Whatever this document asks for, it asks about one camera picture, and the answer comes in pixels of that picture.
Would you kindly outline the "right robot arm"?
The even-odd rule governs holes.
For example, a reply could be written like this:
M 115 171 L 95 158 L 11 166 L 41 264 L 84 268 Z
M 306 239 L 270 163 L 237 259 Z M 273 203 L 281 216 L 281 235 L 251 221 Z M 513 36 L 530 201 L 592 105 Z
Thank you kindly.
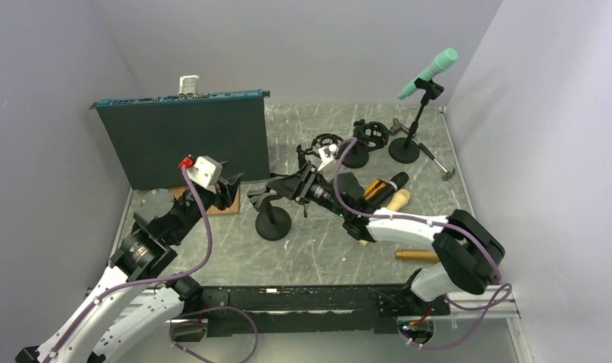
M 343 218 L 343 228 L 356 240 L 393 242 L 435 253 L 439 261 L 415 272 L 405 283 L 402 305 L 419 314 L 447 293 L 481 295 L 501 279 L 504 247 L 468 211 L 447 216 L 418 216 L 391 211 L 363 197 L 364 189 L 351 172 L 327 180 L 303 168 L 277 177 L 267 191 L 300 204 L 314 203 Z

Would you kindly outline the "black tripod shock mount stand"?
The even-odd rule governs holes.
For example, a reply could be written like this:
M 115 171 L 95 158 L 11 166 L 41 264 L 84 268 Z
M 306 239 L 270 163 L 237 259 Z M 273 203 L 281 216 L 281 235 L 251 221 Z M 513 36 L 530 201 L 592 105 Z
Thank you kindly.
M 313 167 L 317 170 L 317 167 L 320 164 L 320 159 L 318 157 L 316 150 L 319 147 L 329 145 L 329 144 L 337 144 L 341 146 L 342 143 L 343 143 L 343 139 L 340 136 L 331 134 L 331 133 L 324 133 L 324 134 L 320 134 L 316 136 L 312 140 L 310 148 L 303 149 L 302 146 L 299 144 L 296 149 L 297 161 L 298 161 L 298 170 L 296 172 L 300 171 L 304 167 Z M 288 175 L 276 175 L 274 178 L 283 177 L 283 176 L 288 176 Z M 336 212 L 334 214 L 343 216 L 344 214 L 343 208 L 338 203 L 338 200 L 334 196 L 334 193 L 333 193 L 333 197 L 335 198 L 335 201 L 336 201 Z

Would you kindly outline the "orange utility knife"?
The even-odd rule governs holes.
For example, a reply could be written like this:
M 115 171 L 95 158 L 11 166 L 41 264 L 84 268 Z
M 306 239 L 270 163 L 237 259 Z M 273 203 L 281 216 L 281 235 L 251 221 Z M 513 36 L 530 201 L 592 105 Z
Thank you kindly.
M 380 193 L 380 190 L 386 186 L 387 182 L 381 179 L 375 180 L 371 185 L 369 185 L 363 194 L 363 197 L 366 200 L 372 199 L 375 195 Z

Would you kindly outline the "dark rack unit blue edge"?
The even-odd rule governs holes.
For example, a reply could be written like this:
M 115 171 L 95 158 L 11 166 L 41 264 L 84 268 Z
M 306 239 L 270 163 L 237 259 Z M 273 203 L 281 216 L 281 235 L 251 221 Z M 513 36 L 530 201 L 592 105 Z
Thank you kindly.
M 187 156 L 223 163 L 223 176 L 246 182 L 270 177 L 262 89 L 112 98 L 95 102 L 132 189 L 149 191 L 184 184 Z

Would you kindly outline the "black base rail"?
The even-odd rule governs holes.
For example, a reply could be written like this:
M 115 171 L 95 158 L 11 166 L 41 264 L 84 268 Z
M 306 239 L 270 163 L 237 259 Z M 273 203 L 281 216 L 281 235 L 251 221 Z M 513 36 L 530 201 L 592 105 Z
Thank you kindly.
M 403 284 L 203 287 L 182 303 L 180 320 L 204 323 L 208 337 L 369 330 L 394 334 L 395 322 L 447 315 L 443 298 L 424 302 Z

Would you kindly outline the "small grey hammer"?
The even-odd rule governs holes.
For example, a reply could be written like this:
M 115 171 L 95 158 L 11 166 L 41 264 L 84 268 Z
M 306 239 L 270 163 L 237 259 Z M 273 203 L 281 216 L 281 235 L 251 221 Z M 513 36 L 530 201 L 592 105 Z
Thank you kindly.
M 451 179 L 456 171 L 456 168 L 453 169 L 447 169 L 437 158 L 436 156 L 430 151 L 430 149 L 423 143 L 418 143 L 418 147 L 419 149 L 427 156 L 429 157 L 439 168 L 440 170 L 443 172 L 441 179 L 445 182 L 447 182 L 449 179 Z

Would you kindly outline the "white block behind rack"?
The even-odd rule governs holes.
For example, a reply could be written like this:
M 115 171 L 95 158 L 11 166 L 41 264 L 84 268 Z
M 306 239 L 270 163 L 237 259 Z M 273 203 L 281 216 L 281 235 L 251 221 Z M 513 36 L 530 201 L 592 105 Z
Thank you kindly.
M 179 78 L 179 94 L 180 95 L 195 95 L 197 94 L 198 75 L 181 76 Z

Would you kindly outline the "mint green microphone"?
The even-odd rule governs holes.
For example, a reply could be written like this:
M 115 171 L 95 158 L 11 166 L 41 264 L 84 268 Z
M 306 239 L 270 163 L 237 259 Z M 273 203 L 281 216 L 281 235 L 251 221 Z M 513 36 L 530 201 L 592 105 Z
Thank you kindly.
M 417 79 L 429 82 L 435 76 L 448 70 L 458 60 L 458 52 L 454 48 L 447 48 L 441 51 L 417 76 L 406 84 L 398 95 L 399 100 L 403 100 L 418 90 L 415 84 Z

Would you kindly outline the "black condenser microphone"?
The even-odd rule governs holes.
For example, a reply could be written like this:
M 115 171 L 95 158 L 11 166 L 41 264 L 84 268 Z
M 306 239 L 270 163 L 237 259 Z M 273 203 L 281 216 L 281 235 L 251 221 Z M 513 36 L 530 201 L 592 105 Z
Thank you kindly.
M 380 180 L 376 196 L 389 197 L 404 187 L 408 181 L 409 175 L 406 172 L 399 172 L 388 181 Z

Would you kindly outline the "gold microphone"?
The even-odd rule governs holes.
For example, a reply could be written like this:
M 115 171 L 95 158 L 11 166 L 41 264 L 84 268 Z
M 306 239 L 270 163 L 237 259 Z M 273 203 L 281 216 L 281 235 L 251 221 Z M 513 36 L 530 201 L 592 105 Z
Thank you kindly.
M 396 250 L 395 258 L 404 261 L 439 262 L 437 254 L 427 250 Z

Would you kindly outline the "brown wooden board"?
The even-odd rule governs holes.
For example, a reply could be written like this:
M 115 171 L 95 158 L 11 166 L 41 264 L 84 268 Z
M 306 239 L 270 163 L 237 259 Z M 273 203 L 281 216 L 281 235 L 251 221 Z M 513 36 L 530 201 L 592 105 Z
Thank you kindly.
M 188 187 L 172 188 L 171 192 L 173 196 L 175 197 L 175 199 L 181 200 L 181 197 L 184 194 L 188 193 Z M 227 216 L 227 215 L 238 214 L 240 212 L 240 203 L 241 203 L 240 194 L 241 194 L 241 187 L 238 187 L 236 189 L 236 193 L 233 198 L 232 205 L 224 209 L 218 209 L 216 206 L 211 206 L 209 209 L 207 209 L 207 215 L 208 216 Z

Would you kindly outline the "black round-base clip stand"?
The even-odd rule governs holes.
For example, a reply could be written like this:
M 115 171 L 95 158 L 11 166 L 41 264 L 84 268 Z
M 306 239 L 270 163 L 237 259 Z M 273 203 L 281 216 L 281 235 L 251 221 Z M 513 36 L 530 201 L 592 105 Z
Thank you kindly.
M 415 80 L 415 86 L 424 91 L 424 95 L 420 100 L 420 108 L 415 117 L 415 120 L 409 126 L 408 134 L 405 138 L 396 138 L 390 142 L 388 147 L 389 155 L 393 160 L 402 164 L 411 164 L 415 162 L 420 156 L 420 148 L 413 141 L 413 137 L 416 136 L 416 132 L 419 127 L 419 121 L 421 119 L 424 108 L 430 103 L 437 99 L 444 91 L 444 87 L 435 83 L 431 80 L 423 80 L 417 78 Z

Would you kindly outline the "grey metal clamp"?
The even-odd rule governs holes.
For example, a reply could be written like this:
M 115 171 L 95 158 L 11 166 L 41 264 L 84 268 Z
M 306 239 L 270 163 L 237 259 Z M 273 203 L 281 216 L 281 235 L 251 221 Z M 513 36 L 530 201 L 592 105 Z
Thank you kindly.
M 398 118 L 394 117 L 392 119 L 392 126 L 389 128 L 389 133 L 391 135 L 396 135 L 396 134 L 398 134 L 400 132 L 408 134 L 409 133 L 409 128 L 406 125 L 404 125 L 403 123 L 401 123 Z

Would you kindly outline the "cream yellow microphone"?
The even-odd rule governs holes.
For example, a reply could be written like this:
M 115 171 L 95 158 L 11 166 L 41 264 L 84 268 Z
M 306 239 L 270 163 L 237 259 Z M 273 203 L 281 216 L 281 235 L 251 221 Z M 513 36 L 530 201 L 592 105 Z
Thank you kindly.
M 410 192 L 405 189 L 399 189 L 389 197 L 375 195 L 372 199 L 366 200 L 362 196 L 360 211 L 366 214 L 375 214 L 379 209 L 385 208 L 389 211 L 397 212 L 408 204 L 410 198 Z

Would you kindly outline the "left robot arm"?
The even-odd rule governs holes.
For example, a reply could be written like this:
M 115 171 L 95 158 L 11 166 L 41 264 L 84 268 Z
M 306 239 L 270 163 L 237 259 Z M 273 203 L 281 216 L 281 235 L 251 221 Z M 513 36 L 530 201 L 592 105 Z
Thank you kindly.
M 195 316 L 203 288 L 191 271 L 169 277 L 188 233 L 207 222 L 207 210 L 233 205 L 242 175 L 221 176 L 223 165 L 209 157 L 186 157 L 179 168 L 187 188 L 176 196 L 159 188 L 144 194 L 133 213 L 132 231 L 118 245 L 92 291 L 44 343 L 22 348 L 16 362 L 116 362 L 157 324 Z

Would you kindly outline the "black round-base shock mount stand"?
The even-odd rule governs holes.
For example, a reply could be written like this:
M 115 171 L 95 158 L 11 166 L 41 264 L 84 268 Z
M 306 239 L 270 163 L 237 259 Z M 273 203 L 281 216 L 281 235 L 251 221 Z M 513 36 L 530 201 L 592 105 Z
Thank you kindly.
M 387 145 L 390 131 L 383 123 L 360 119 L 353 123 L 353 137 L 357 143 L 350 148 L 342 164 L 351 169 L 359 169 L 367 164 L 370 152 Z

